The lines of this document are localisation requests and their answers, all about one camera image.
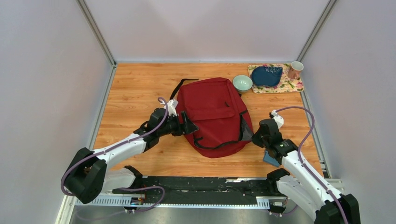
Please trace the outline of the red student backpack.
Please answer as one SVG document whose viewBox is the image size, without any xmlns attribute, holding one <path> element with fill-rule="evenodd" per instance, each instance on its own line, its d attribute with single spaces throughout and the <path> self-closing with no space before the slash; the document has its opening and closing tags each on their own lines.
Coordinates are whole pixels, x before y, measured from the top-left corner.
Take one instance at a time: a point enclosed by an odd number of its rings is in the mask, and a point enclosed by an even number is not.
<svg viewBox="0 0 396 224">
<path fill-rule="evenodd" d="M 248 109 L 232 82 L 223 77 L 182 79 L 171 94 L 198 130 L 185 138 L 201 155 L 220 158 L 239 152 L 253 137 Z"/>
</svg>

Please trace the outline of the floral rectangular tray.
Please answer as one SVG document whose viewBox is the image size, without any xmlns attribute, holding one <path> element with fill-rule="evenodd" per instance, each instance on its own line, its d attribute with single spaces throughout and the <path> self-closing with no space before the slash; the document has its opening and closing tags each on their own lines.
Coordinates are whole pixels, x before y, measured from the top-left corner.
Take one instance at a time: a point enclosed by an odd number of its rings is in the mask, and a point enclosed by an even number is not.
<svg viewBox="0 0 396 224">
<path fill-rule="evenodd" d="M 301 78 L 288 77 L 290 63 L 265 63 L 249 65 L 248 74 L 253 82 L 252 91 L 257 94 L 302 92 Z"/>
</svg>

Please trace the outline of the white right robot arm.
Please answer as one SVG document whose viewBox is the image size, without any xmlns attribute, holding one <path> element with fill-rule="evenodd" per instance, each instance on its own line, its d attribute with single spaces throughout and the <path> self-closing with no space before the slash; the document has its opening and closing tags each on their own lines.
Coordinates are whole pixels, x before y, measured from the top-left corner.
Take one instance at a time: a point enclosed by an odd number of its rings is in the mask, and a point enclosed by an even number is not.
<svg viewBox="0 0 396 224">
<path fill-rule="evenodd" d="M 297 145 L 282 137 L 281 121 L 264 119 L 252 142 L 266 150 L 281 168 L 267 174 L 266 189 L 271 195 L 285 195 L 316 224 L 359 224 L 359 203 L 324 179 L 298 151 Z"/>
</svg>

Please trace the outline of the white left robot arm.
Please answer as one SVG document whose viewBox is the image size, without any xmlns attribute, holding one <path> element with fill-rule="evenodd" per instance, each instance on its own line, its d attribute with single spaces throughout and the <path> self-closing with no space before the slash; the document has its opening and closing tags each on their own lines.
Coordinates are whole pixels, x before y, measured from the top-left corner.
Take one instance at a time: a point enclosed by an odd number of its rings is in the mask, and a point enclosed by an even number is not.
<svg viewBox="0 0 396 224">
<path fill-rule="evenodd" d="M 78 150 L 61 178 L 61 190 L 84 204 L 93 201 L 100 193 L 113 189 L 126 188 L 136 194 L 143 186 L 136 171 L 130 167 L 114 171 L 112 167 L 133 155 L 148 151 L 162 136 L 187 135 L 197 130 L 199 127 L 188 118 L 186 112 L 175 115 L 164 108 L 157 108 L 148 121 L 123 140 L 96 150 L 85 147 Z"/>
</svg>

